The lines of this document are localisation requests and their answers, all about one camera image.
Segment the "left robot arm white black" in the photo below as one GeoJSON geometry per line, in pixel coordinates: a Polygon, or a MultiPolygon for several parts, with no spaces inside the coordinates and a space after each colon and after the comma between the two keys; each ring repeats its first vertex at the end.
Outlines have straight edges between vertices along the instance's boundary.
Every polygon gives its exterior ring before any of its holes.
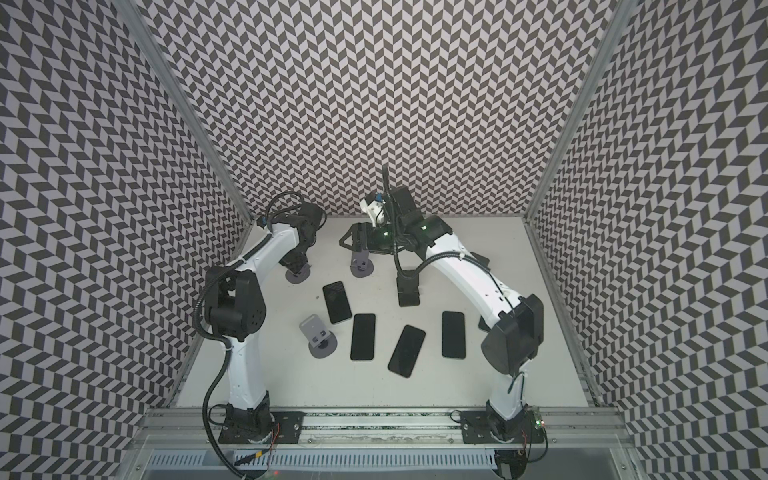
{"type": "Polygon", "coordinates": [[[267,316],[261,282],[277,266],[286,269],[290,283],[305,281],[310,275],[307,251],[316,243],[317,232],[326,220],[325,210],[301,193],[287,190],[276,194],[257,222],[264,231],[262,239],[227,265],[210,268],[193,307],[198,335],[219,342],[224,352],[222,366],[202,399],[203,428],[220,463],[238,479],[252,476],[237,468],[214,437],[211,397],[234,368],[221,426],[244,434],[248,440],[265,442],[267,451],[273,451],[279,424],[271,415],[269,392],[259,366],[259,331],[267,316]]]}

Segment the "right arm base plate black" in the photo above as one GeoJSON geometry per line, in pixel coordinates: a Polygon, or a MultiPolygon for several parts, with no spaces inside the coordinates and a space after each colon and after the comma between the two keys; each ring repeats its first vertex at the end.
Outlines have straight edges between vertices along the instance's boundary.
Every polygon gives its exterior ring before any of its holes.
{"type": "Polygon", "coordinates": [[[456,410],[450,414],[460,426],[465,444],[544,444],[544,424],[535,409],[523,409],[505,420],[493,412],[456,410]]]}

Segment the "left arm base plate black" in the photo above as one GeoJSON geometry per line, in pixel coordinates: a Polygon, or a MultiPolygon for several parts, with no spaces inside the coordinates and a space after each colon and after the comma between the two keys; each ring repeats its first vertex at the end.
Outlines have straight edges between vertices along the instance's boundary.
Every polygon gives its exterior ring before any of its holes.
{"type": "Polygon", "coordinates": [[[305,413],[302,411],[256,411],[234,409],[226,413],[224,426],[218,441],[224,445],[297,444],[303,428],[305,413]]]}

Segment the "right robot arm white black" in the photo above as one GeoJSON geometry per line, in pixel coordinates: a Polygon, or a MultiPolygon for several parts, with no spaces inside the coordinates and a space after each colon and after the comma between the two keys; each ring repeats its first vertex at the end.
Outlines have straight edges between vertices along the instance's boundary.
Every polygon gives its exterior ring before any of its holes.
{"type": "Polygon", "coordinates": [[[392,187],[389,170],[382,170],[383,190],[360,203],[369,217],[354,224],[340,239],[351,251],[351,271],[358,277],[372,273],[370,255],[397,258],[402,251],[416,254],[420,263],[406,269],[395,266],[404,297],[418,290],[420,274],[435,267],[479,311],[489,330],[481,351],[496,372],[485,412],[491,437],[510,443],[524,434],[529,407],[525,401],[526,376],[544,341],[544,307],[534,294],[527,297],[499,280],[461,242],[437,215],[424,215],[405,186],[392,187]]]}

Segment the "white-edged phone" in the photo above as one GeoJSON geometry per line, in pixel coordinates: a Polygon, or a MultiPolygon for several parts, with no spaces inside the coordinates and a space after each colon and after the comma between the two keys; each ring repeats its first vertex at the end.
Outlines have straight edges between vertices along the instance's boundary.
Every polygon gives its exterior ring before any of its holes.
{"type": "Polygon", "coordinates": [[[354,316],[350,349],[352,361],[370,361],[374,358],[375,334],[375,314],[361,313],[354,316]]]}

